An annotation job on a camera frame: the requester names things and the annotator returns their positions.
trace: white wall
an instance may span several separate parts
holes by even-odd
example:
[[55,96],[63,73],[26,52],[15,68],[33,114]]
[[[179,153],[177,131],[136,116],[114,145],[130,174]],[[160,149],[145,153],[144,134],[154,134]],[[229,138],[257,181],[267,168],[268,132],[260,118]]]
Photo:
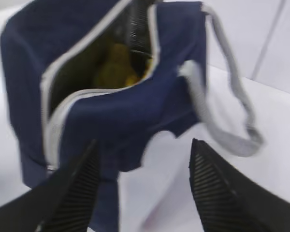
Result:
[[0,9],[29,2],[29,0],[0,0]]
[[255,80],[290,93],[290,0],[286,1]]

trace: white zipper trim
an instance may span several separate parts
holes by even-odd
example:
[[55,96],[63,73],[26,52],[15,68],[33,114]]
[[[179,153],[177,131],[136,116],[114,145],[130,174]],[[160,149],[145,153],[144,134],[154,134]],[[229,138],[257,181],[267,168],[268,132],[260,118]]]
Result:
[[[100,30],[98,30],[99,33],[103,31],[112,21],[115,19],[115,17],[121,13],[122,10],[124,10],[125,6],[128,5],[128,3],[131,0],[122,0],[123,4],[118,6],[118,4],[114,7],[116,8],[116,11],[113,11],[113,9],[110,11],[109,15],[112,16],[106,16],[107,18],[111,18],[112,20],[108,20],[100,26]],[[142,81],[140,81],[138,84],[142,83],[146,79],[150,78],[156,69],[157,65],[159,64],[159,59],[160,59],[160,44],[159,44],[159,36],[158,36],[158,30],[157,30],[157,19],[156,19],[156,5],[152,5],[148,9],[148,25],[149,25],[149,33],[150,33],[150,39],[151,39],[151,46],[152,46],[152,64],[150,66],[150,70],[148,71],[147,75],[145,78],[143,78]],[[94,38],[96,38],[98,35],[93,34],[93,33],[98,33],[96,32],[97,30],[91,31],[91,36],[86,36],[86,40],[82,39],[78,44],[82,42],[79,47],[75,48],[73,47],[68,53],[64,54],[61,56],[57,61],[55,61],[49,70],[45,73],[44,79],[44,87],[43,89],[49,89],[51,87],[52,81],[60,69],[60,67],[68,61],[71,57],[76,55],[78,52],[83,50],[88,44],[90,44]],[[49,122],[47,123],[47,114],[45,114],[44,118],[44,152],[45,152],[45,159],[48,163],[48,168],[51,170],[56,170],[59,168],[59,154],[60,154],[60,141],[61,141],[61,136],[62,132],[64,129],[64,123],[65,120],[68,116],[68,113],[72,106],[74,105],[75,102],[77,102],[80,99],[84,98],[90,98],[94,96],[99,96],[99,95],[104,95],[104,94],[110,94],[118,91],[122,91],[125,89],[128,89],[130,87],[125,87],[125,88],[120,88],[120,89],[85,89],[85,90],[80,90],[77,91],[71,95],[69,95],[66,99],[64,99],[60,105],[57,107],[57,109],[54,111],[52,117],[50,118]],[[44,109],[47,109],[48,102],[47,96],[48,91],[45,91],[45,99],[44,99]]]
[[41,80],[42,92],[42,128],[45,129],[48,117],[48,104],[49,104],[49,90],[53,84],[60,68],[75,55],[83,51],[94,39],[96,39],[115,19],[116,17],[131,3],[132,0],[119,1],[103,19],[78,43],[76,43],[69,51],[61,55],[55,60],[44,72]]

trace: bag handle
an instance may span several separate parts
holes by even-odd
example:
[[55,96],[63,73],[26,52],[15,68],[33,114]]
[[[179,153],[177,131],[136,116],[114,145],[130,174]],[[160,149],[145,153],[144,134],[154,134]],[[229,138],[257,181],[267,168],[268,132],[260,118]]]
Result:
[[179,75],[186,79],[194,110],[200,117],[200,120],[205,123],[212,137],[233,154],[241,157],[249,157],[259,150],[263,144],[263,138],[255,128],[255,114],[251,102],[242,87],[242,83],[238,76],[237,65],[228,39],[223,31],[220,19],[215,11],[209,6],[203,5],[202,11],[210,16],[216,38],[226,57],[230,72],[231,90],[235,97],[241,102],[247,113],[245,127],[249,139],[230,134],[216,125],[206,104],[205,90],[202,84],[202,69],[199,64],[193,60],[185,61],[179,70]]

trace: bag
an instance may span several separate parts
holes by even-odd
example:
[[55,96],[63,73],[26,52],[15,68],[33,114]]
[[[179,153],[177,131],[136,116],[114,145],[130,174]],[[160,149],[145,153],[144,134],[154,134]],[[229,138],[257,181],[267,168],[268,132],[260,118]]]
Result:
[[[250,156],[262,144],[215,12],[201,2],[152,3],[36,0],[9,20],[0,38],[25,184],[36,186],[46,170],[51,174],[99,141],[101,184],[90,223],[96,232],[118,231],[118,174],[141,166],[157,132],[179,136],[201,120],[236,155]],[[135,16],[147,8],[148,18]],[[227,58],[232,90],[248,113],[250,140],[219,129],[207,108],[207,15]],[[131,66],[106,62],[110,54],[126,64],[117,54],[127,51]],[[124,81],[123,72],[129,76]],[[114,82],[105,85],[104,78]]]

